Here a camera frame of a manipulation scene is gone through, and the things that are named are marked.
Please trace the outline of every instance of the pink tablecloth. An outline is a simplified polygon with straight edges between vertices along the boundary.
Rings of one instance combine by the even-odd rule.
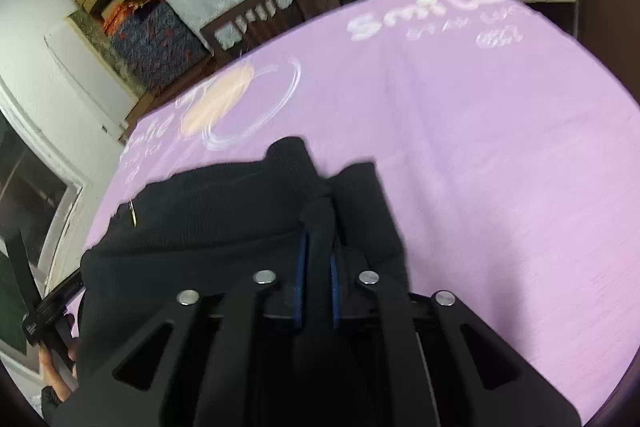
[[[149,181],[287,135],[326,174],[373,158],[413,290],[454,291],[596,412],[640,342],[640,113],[597,60],[514,0],[350,5],[145,118],[88,245]]]

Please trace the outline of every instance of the window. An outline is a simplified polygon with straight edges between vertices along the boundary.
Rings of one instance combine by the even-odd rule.
[[[35,371],[37,352],[22,334],[26,308],[6,256],[3,234],[20,229],[42,291],[77,195],[75,187],[56,176],[0,114],[0,350]]]

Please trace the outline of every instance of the beige oval print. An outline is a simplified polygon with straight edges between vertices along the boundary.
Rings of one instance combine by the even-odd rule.
[[[180,134],[192,136],[225,116],[254,79],[254,67],[244,64],[222,74],[182,118]]]

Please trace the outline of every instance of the triangular cutout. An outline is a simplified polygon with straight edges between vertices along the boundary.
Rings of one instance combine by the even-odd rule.
[[[173,330],[171,324],[160,326],[154,334],[145,339],[145,342],[114,372],[113,376],[140,391],[148,391]]]
[[[482,386],[492,391],[518,378],[518,368],[491,341],[468,324],[460,326],[465,343],[471,353]]]

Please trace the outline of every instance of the metal bolt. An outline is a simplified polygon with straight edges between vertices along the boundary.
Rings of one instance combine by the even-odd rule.
[[[254,281],[258,284],[269,284],[276,280],[276,274],[271,270],[260,270],[254,273]]]
[[[440,306],[453,306],[456,302],[456,296],[446,290],[436,293],[436,302]]]
[[[183,306],[189,306],[200,300],[200,294],[196,290],[182,290],[176,299]]]
[[[364,270],[364,272],[360,272],[358,279],[362,284],[376,284],[380,280],[380,275],[372,270]]]

